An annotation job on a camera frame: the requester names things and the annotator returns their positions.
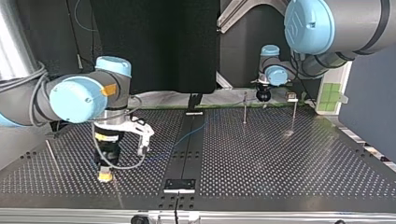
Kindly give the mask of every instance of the black ball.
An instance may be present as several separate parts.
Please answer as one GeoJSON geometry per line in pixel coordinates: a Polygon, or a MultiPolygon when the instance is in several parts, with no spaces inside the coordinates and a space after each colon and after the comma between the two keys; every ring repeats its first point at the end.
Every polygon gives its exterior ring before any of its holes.
{"type": "Polygon", "coordinates": [[[131,224],[149,224],[149,219],[147,217],[133,217],[131,224]]]}
{"type": "Polygon", "coordinates": [[[269,91],[257,91],[256,97],[260,102],[268,102],[271,100],[271,92],[269,91]]]}

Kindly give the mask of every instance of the metal pole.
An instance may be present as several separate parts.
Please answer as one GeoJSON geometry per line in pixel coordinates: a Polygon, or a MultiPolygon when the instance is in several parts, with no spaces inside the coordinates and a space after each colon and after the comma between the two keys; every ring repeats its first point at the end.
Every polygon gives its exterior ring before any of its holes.
{"type": "Polygon", "coordinates": [[[247,112],[248,112],[248,93],[245,92],[245,98],[244,98],[244,124],[247,123],[247,112]]]}
{"type": "Polygon", "coordinates": [[[37,62],[26,40],[16,0],[0,1],[0,81],[29,77],[37,62]]]}

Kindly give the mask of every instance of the gray wall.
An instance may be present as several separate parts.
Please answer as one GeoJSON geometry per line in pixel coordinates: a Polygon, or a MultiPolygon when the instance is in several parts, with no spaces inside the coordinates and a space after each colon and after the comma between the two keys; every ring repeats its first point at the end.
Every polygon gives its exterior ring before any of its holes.
{"type": "Polygon", "coordinates": [[[340,121],[396,161],[396,46],[353,63],[340,121]]]}

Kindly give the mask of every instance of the small yellow object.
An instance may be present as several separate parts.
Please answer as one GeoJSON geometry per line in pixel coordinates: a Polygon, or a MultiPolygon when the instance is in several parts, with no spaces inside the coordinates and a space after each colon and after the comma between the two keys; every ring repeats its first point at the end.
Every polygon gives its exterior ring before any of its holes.
{"type": "Polygon", "coordinates": [[[113,180],[111,172],[99,172],[98,180],[103,183],[108,183],[113,180]]]}
{"type": "Polygon", "coordinates": [[[117,84],[112,84],[112,85],[105,86],[102,89],[102,94],[104,96],[111,96],[111,95],[116,94],[116,91],[117,91],[117,84]]]}
{"type": "Polygon", "coordinates": [[[99,141],[105,141],[106,140],[106,136],[99,134],[99,133],[95,133],[95,138],[99,141]]]}

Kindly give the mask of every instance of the white cable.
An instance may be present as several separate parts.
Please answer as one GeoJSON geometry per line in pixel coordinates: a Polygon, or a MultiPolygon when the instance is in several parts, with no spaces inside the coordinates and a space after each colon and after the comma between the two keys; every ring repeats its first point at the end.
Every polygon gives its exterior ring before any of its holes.
{"type": "Polygon", "coordinates": [[[99,153],[99,155],[102,158],[102,160],[105,163],[107,163],[108,166],[110,166],[111,168],[114,168],[116,170],[132,170],[132,169],[135,169],[135,168],[139,167],[143,163],[145,158],[146,158],[146,155],[142,156],[142,159],[140,159],[139,163],[136,164],[136,165],[133,165],[133,166],[122,167],[122,166],[114,165],[113,163],[111,163],[111,161],[106,159],[106,157],[103,154],[102,150],[99,148],[99,144],[98,144],[98,142],[96,141],[96,138],[95,138],[95,125],[93,123],[92,123],[92,140],[93,140],[93,143],[95,144],[96,151],[99,153]]]}
{"type": "Polygon", "coordinates": [[[97,32],[97,30],[93,30],[93,29],[87,28],[87,27],[83,26],[83,25],[79,22],[78,16],[77,16],[77,9],[78,9],[79,2],[81,2],[81,0],[78,0],[78,1],[76,2],[76,6],[75,6],[75,20],[76,20],[76,23],[78,24],[79,27],[81,27],[82,29],[84,29],[84,30],[86,30],[86,31],[97,32]]]}

